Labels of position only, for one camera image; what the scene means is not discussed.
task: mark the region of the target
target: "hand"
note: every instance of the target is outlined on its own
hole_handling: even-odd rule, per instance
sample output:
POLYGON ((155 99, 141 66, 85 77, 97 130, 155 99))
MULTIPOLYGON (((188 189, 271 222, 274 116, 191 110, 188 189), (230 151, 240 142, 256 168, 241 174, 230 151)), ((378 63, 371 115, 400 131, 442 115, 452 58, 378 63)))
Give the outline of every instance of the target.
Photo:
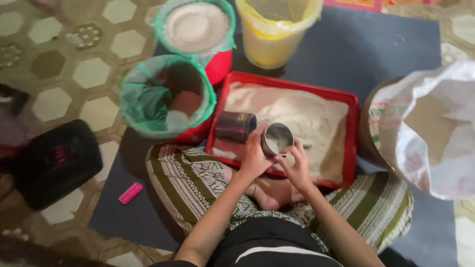
POLYGON ((268 160, 262 152, 261 135, 266 127, 267 124, 260 125, 249 135, 246 141, 246 155, 238 173, 242 175, 242 178, 248 179, 249 182, 259 177, 275 163, 268 160))
POLYGON ((290 183, 302 193, 314 185, 309 179, 308 159, 305 155, 304 146, 297 138, 294 138, 294 143, 294 146, 282 150, 282 153, 290 152, 294 156, 295 164, 293 166, 289 166, 281 156, 276 156, 274 159, 282 166, 290 183))

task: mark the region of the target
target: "dark cylindrical container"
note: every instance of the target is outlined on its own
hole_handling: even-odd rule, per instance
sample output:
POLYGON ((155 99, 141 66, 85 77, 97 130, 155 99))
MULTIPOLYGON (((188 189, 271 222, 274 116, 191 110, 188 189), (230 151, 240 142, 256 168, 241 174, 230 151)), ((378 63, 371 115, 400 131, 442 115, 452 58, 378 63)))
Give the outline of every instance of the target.
POLYGON ((220 140, 246 143, 256 127, 257 119, 253 113, 223 111, 216 122, 216 137, 220 140))
POLYGON ((285 124, 269 124, 261 136, 262 152, 264 152, 264 156, 266 156, 268 159, 271 159, 277 155, 285 155, 285 153, 280 153, 280 151, 273 151, 269 146, 269 139, 273 139, 277 146, 281 149, 294 145, 294 136, 292 135, 290 129, 285 126, 285 124))

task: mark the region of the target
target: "green plastic bag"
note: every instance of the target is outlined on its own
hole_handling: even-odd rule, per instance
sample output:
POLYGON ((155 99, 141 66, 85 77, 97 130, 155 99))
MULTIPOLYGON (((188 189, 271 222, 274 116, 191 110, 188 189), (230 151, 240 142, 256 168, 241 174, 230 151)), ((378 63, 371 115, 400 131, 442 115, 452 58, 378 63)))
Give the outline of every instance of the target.
POLYGON ((138 134, 147 138, 168 139, 194 128, 209 118, 216 105, 216 94, 204 69, 181 55, 151 57, 138 63, 122 80, 119 109, 138 134), (181 91, 201 95, 201 105, 180 128, 166 123, 168 107, 181 91))
POLYGON ((197 64, 205 67, 211 58, 218 52, 228 51, 232 48, 236 48, 234 43, 234 30, 236 29, 236 15, 234 14, 234 9, 226 0, 168 0, 164 3, 160 10, 155 15, 155 21, 153 23, 153 28, 155 30, 155 40, 159 41, 169 52, 184 55, 190 57, 191 60, 197 64), (191 3, 211 3, 217 5, 223 10, 223 12, 229 18, 229 30, 226 34, 223 41, 214 48, 206 49, 204 51, 189 53, 181 51, 174 46, 170 45, 163 35, 163 27, 165 26, 166 19, 168 15, 177 7, 191 4, 191 3))

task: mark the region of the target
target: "pink comb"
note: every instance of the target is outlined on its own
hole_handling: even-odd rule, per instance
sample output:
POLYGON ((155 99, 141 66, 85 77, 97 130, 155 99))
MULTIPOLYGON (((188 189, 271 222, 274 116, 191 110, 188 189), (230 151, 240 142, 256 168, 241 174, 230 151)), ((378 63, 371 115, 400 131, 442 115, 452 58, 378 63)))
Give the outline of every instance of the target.
POLYGON ((137 182, 133 183, 133 185, 119 197, 119 201, 124 205, 129 203, 142 189, 141 184, 137 182))

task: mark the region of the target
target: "green patterned cloth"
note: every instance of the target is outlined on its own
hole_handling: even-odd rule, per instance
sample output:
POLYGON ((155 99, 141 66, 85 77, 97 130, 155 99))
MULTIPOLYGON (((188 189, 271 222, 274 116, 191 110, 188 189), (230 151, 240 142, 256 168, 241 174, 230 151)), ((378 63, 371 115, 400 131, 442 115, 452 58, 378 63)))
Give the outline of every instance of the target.
MULTIPOLYGON (((226 187, 223 164, 203 148, 165 145, 152 147, 146 158, 150 180, 163 204, 188 234, 226 187)), ((410 228, 412 193, 388 172, 360 175, 348 188, 326 196, 341 216, 380 253, 410 228)), ((289 212, 263 211, 242 196, 229 222, 232 230, 248 218, 277 217, 307 228, 329 253, 310 205, 289 212)))

